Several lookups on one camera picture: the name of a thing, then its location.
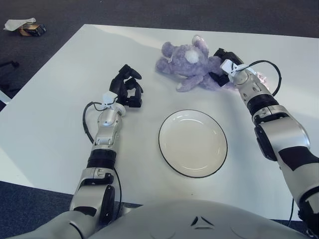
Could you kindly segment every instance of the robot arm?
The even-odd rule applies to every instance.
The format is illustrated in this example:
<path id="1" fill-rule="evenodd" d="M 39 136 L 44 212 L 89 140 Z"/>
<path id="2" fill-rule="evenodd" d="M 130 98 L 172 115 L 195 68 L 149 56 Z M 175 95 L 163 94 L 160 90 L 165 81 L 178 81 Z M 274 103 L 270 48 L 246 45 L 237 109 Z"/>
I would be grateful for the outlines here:
<path id="1" fill-rule="evenodd" d="M 112 221 L 115 189 L 114 164 L 118 151 L 119 131 L 122 117 L 129 107 L 141 107 L 142 88 L 136 82 L 139 73 L 125 65 L 112 80 L 110 90 L 103 95 L 102 111 L 98 117 L 98 132 L 92 139 L 85 124 L 85 132 L 93 142 L 87 167 L 83 170 L 79 184 L 70 204 L 70 210 L 55 217 L 38 229 L 13 238 L 85 239 L 96 232 L 101 224 Z M 135 95 L 128 97 L 128 90 L 135 89 Z M 86 109 L 96 104 L 91 102 Z"/>
<path id="2" fill-rule="evenodd" d="M 239 90 L 252 116 L 263 155 L 278 162 L 300 209 L 299 217 L 318 235 L 319 159 L 310 152 L 306 130 L 285 107 L 279 105 L 249 66 L 242 64 L 235 54 L 225 54 L 227 59 L 221 68 Z"/>

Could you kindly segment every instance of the white table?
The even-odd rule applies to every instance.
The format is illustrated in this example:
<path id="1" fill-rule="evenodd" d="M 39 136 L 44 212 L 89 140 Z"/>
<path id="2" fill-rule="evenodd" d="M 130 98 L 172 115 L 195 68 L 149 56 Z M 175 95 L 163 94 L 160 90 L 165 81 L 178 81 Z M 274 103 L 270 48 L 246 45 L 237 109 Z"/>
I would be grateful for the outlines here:
<path id="1" fill-rule="evenodd" d="M 266 59 L 277 64 L 283 83 L 276 99 L 308 130 L 312 152 L 319 155 L 318 39 L 84 25 L 0 113 L 0 180 L 74 193 L 91 150 L 82 128 L 83 109 L 90 101 L 101 101 L 118 70 L 129 64 L 142 75 L 145 93 L 142 108 L 127 110 L 123 119 L 116 167 L 124 202 L 205 199 L 288 219 L 292 197 L 277 163 L 262 156 L 238 93 L 201 88 L 178 93 L 175 81 L 155 72 L 165 41 L 188 44 L 195 34 L 206 39 L 211 54 L 222 47 L 246 63 Z M 277 75 L 272 67 L 261 64 L 254 69 L 267 75 L 274 90 Z M 161 156 L 160 125 L 183 109 L 209 114 L 226 134 L 227 159 L 209 177 L 181 176 Z M 97 116 L 93 109 L 87 113 L 93 135 Z M 298 220 L 297 210 L 293 219 Z"/>

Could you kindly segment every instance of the white plate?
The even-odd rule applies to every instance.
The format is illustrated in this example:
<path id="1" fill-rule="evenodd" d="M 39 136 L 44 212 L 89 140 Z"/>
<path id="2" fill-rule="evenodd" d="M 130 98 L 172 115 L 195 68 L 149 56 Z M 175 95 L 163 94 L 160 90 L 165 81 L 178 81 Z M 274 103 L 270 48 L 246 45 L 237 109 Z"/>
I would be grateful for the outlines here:
<path id="1" fill-rule="evenodd" d="M 207 177 L 220 169 L 226 159 L 224 131 L 212 117 L 200 111 L 175 112 L 159 131 L 164 159 L 184 176 Z"/>

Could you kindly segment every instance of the plush toy ear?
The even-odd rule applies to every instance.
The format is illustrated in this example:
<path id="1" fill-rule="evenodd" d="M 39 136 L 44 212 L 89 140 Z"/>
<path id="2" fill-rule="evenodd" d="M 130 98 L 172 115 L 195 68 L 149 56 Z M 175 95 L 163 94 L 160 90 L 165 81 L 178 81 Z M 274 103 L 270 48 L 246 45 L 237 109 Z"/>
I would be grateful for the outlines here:
<path id="1" fill-rule="evenodd" d="M 202 37 L 195 35 L 191 43 L 193 44 L 193 46 L 200 49 L 201 52 L 204 54 L 204 56 L 208 57 L 208 53 L 209 53 L 208 46 Z"/>
<path id="2" fill-rule="evenodd" d="M 161 47 L 161 52 L 165 57 L 171 57 L 173 54 L 173 51 L 175 50 L 176 46 L 173 46 L 169 41 L 165 42 L 163 46 Z"/>

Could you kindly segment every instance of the paper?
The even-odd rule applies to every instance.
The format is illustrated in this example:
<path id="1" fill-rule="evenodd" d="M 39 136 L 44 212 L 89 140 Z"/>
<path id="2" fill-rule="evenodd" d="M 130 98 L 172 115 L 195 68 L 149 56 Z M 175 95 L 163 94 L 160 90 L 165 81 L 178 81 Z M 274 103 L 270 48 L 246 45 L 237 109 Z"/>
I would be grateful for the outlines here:
<path id="1" fill-rule="evenodd" d="M 34 23 L 35 22 L 35 18 L 33 17 L 33 18 L 30 18 L 30 19 L 24 19 L 24 20 L 9 19 L 4 24 L 4 30 L 14 31 L 14 30 L 18 29 L 19 27 L 21 27 L 23 24 L 27 23 L 27 22 Z"/>

